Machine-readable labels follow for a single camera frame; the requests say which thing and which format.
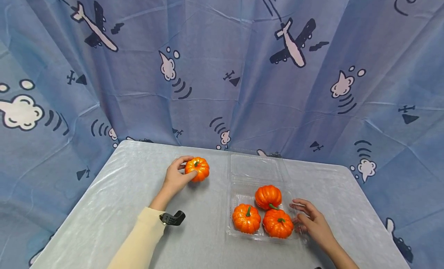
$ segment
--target forearm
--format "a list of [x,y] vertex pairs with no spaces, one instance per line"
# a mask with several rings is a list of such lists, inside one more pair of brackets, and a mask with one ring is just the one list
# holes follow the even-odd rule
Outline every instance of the forearm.
[[333,261],[336,269],[359,269],[353,259],[351,259],[338,242],[334,242],[330,246],[327,246],[324,251]]
[[162,187],[149,207],[154,210],[165,211],[174,194],[170,189]]
[[145,208],[131,233],[113,257],[108,269],[145,269],[163,236],[165,225],[159,216],[163,211]]

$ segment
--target right hand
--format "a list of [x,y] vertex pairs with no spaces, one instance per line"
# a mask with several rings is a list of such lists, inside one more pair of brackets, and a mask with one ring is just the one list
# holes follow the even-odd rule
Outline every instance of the right hand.
[[324,215],[311,202],[304,199],[294,199],[290,207],[308,215],[307,217],[298,213],[294,222],[300,223],[302,225],[300,228],[307,231],[324,251],[328,251],[338,244]]

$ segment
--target table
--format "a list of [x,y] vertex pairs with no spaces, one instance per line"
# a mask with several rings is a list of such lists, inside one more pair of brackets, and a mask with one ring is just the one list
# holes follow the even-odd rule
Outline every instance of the table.
[[[314,242],[260,242],[225,233],[230,152],[123,141],[46,246],[32,269],[106,268],[137,215],[161,187],[166,168],[181,155],[202,156],[207,181],[191,183],[167,208],[185,212],[168,226],[150,268],[334,268]],[[339,243],[361,269],[408,269],[391,235],[350,171],[337,165],[284,160],[295,194],[324,213]]]

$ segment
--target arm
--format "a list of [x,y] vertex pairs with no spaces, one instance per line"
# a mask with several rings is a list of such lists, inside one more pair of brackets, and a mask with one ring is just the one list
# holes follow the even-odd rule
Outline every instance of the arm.
[[307,231],[321,249],[330,257],[337,269],[359,269],[351,257],[339,245],[324,215],[309,201],[294,199],[290,207],[303,211],[296,219],[303,231]]
[[145,269],[151,262],[154,249],[163,236],[165,225],[159,216],[165,213],[170,200],[193,179],[197,172],[182,175],[179,170],[182,163],[191,160],[192,156],[175,159],[166,170],[165,180],[159,193],[149,207],[139,214],[136,225],[114,255],[108,269]]

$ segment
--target small airplane icon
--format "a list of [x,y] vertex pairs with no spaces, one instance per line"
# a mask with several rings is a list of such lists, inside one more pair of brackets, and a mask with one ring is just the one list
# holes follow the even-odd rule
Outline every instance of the small airplane icon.
[[313,30],[316,28],[316,22],[314,19],[310,19],[301,33],[298,35],[296,40],[291,36],[289,29],[291,24],[293,23],[293,19],[289,18],[287,24],[281,24],[282,29],[278,30],[274,33],[276,39],[280,39],[284,37],[284,46],[285,48],[280,52],[273,54],[270,57],[270,62],[277,64],[280,61],[286,62],[287,59],[291,58],[293,63],[297,67],[305,67],[306,60],[304,57],[301,48],[304,47],[307,39],[311,38]]
[[119,48],[117,48],[116,44],[114,44],[113,41],[111,41],[108,36],[104,33],[106,31],[105,27],[103,27],[103,22],[106,21],[105,17],[103,16],[103,8],[100,6],[100,4],[97,1],[94,1],[94,11],[96,13],[96,23],[93,23],[88,16],[85,15],[84,6],[80,1],[77,1],[77,8],[71,7],[75,11],[74,14],[71,15],[71,18],[78,23],[82,22],[83,20],[86,21],[90,29],[92,30],[92,33],[88,38],[85,39],[85,42],[90,47],[97,47],[102,46],[102,43],[109,48],[110,50],[117,52]]

